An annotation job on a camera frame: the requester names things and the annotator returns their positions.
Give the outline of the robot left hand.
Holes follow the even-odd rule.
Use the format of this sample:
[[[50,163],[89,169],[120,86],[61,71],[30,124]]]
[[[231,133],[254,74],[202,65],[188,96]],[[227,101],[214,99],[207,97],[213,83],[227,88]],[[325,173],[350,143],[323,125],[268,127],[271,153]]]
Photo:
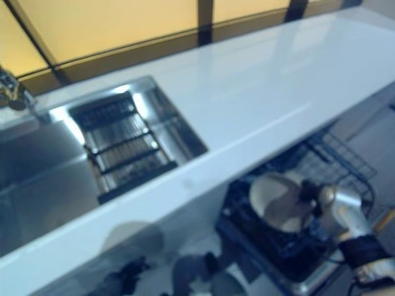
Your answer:
[[[106,279],[113,291],[117,291],[119,295],[132,294],[137,286],[140,276],[143,272],[150,269],[146,257],[138,257],[120,269],[111,272]]]

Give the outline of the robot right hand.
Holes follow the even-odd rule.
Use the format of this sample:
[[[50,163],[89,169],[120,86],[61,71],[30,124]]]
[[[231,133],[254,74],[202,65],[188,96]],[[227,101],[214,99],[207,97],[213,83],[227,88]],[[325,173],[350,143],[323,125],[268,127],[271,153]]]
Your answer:
[[[336,191],[334,185],[319,185],[305,179],[301,183],[299,200],[311,205],[314,216],[321,217],[335,200]]]

